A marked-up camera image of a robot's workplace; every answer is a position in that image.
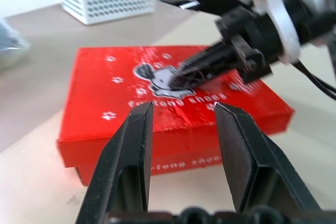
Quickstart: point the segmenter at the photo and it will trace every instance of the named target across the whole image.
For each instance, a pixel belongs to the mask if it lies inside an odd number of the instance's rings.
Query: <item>white paw print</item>
[[[166,53],[162,54],[162,57],[167,59],[167,60],[170,60],[172,58],[172,56],[170,54],[166,54]]]
[[[163,68],[163,63],[162,63],[162,62],[155,62],[155,63],[153,64],[153,66],[154,66],[155,68]]]
[[[113,56],[107,56],[107,57],[105,58],[105,60],[107,60],[108,62],[114,62],[114,61],[116,61],[117,59],[116,59],[116,57],[113,57]]]
[[[105,120],[110,121],[111,119],[115,119],[117,114],[108,111],[108,112],[104,112],[103,115],[101,116],[101,118],[104,118]]]
[[[215,104],[213,104],[213,103],[208,103],[208,104],[206,105],[206,108],[207,108],[208,110],[212,110],[212,111],[214,111],[214,110],[215,110]]]
[[[134,107],[134,102],[133,102],[133,101],[129,101],[127,104],[128,104],[128,106],[131,107],[131,108]]]
[[[144,95],[144,94],[147,94],[147,90],[146,89],[143,89],[143,88],[138,88],[135,90],[135,92],[138,94],[138,95]]]
[[[117,84],[120,84],[122,82],[124,82],[124,79],[122,79],[121,77],[113,77],[112,80],[113,82],[117,83]]]
[[[149,47],[145,50],[145,54],[148,56],[148,57],[152,57],[152,56],[155,56],[156,54],[156,50],[152,47]]]
[[[232,89],[232,90],[240,90],[240,87],[238,84],[235,84],[235,83],[230,83],[229,84],[229,87]]]

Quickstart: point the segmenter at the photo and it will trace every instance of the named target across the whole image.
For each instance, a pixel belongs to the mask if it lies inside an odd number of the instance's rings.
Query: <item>cartoon logo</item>
[[[166,66],[157,71],[150,64],[142,64],[135,68],[134,74],[140,79],[151,82],[149,88],[156,97],[170,97],[183,99],[187,96],[195,95],[191,89],[174,89],[169,87],[169,80],[176,73],[173,66]]]

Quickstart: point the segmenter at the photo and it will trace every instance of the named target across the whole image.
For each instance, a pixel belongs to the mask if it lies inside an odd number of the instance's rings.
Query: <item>box lid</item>
[[[65,165],[95,161],[131,108],[146,101],[154,103],[153,131],[176,131],[179,141],[190,141],[192,129],[215,125],[216,101],[244,109],[267,134],[286,128],[293,110],[262,81],[244,85],[236,71],[197,90],[170,90],[176,67],[203,48],[80,49],[58,140]]]

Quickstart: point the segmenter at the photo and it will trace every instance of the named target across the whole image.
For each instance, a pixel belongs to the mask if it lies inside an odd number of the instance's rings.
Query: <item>beige table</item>
[[[2,92],[0,100],[7,118],[2,114],[0,125],[9,136],[4,137],[7,143],[0,153],[0,222],[75,221],[85,188],[73,169],[63,168],[55,139],[61,120],[61,111],[57,111],[65,100],[76,47],[210,44],[219,37],[214,18],[160,4],[154,15],[93,27],[76,23],[59,7],[11,19],[33,43],[33,49],[13,70],[15,74],[0,74],[0,89],[7,91],[7,97]],[[142,28],[139,34],[135,34],[136,28]],[[302,61],[335,84],[325,48],[305,48]],[[288,155],[320,206],[336,209],[336,103],[293,67],[277,65],[274,73],[266,83],[297,113],[287,133],[271,138]],[[233,210],[220,166],[151,178],[151,210],[179,213],[190,205],[210,212]]]

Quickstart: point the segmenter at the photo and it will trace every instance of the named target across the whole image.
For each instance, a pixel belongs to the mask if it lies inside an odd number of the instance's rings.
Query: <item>red shoe box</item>
[[[80,49],[57,142],[65,166],[88,185],[107,141],[146,101],[154,103],[152,174],[221,162],[216,101],[247,111],[266,134],[284,131],[293,110],[262,81],[243,85],[235,71],[201,89],[169,90],[179,63],[203,48]]]

